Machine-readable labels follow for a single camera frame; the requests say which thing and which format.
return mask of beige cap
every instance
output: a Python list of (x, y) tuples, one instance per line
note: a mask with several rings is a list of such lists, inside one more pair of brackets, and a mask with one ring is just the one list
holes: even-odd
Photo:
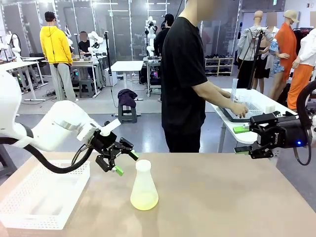
[(299, 20), (297, 20), (297, 12), (294, 10), (288, 10), (284, 13), (284, 17), (286, 18), (290, 18), (292, 21), (298, 23), (300, 22)]
[(254, 18), (261, 18), (262, 19), (262, 17), (263, 17), (263, 11), (256, 11), (253, 19)]

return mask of erlenmeyer flask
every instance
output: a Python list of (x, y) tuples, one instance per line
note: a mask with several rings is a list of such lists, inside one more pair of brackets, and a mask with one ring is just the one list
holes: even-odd
[(136, 162), (137, 174), (130, 202), (142, 211), (150, 210), (158, 203), (158, 192), (150, 173), (151, 168), (152, 164), (149, 160), (143, 159)]

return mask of yellow liquid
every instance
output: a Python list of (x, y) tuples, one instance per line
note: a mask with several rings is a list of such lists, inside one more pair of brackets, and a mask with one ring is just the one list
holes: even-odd
[(141, 211), (147, 211), (154, 208), (158, 203), (158, 196), (151, 193), (142, 193), (130, 198), (132, 205)]

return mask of orange shirt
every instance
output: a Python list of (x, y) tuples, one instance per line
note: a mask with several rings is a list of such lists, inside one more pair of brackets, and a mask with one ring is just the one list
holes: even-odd
[(284, 66), (283, 79), (287, 80), (291, 72), (292, 64), (297, 58), (297, 40), (292, 28), (285, 23), (283, 23), (281, 29), (278, 31), (276, 35), (276, 40), (280, 47), (281, 53), (287, 53), (290, 55), (288, 59), (281, 59), (281, 65)]

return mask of dark jacket on stool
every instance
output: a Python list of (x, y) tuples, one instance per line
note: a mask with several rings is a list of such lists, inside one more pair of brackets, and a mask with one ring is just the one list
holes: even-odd
[(134, 91), (131, 91), (130, 89), (121, 90), (118, 93), (118, 104), (135, 108), (136, 102), (134, 101), (134, 99), (137, 96), (138, 95)]

